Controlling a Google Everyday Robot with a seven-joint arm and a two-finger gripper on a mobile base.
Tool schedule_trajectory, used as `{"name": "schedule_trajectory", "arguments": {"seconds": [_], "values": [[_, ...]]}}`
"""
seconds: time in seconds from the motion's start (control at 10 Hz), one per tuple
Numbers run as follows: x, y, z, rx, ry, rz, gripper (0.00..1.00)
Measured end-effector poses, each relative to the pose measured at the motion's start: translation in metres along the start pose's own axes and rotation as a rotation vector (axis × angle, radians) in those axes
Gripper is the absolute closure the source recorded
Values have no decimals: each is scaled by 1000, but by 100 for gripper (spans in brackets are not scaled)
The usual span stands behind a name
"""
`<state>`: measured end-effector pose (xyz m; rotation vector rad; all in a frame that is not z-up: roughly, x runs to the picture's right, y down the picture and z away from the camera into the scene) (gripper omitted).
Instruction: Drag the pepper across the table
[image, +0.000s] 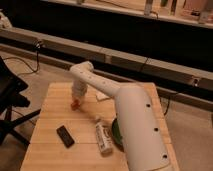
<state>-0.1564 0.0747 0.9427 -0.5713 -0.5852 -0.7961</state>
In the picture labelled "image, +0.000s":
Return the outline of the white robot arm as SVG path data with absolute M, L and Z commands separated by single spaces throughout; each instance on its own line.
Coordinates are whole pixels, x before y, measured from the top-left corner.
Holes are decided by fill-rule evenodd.
M 114 99 L 129 171 L 173 171 L 147 91 L 137 83 L 119 83 L 93 73 L 89 61 L 70 68 L 72 96 L 82 99 L 90 85 Z

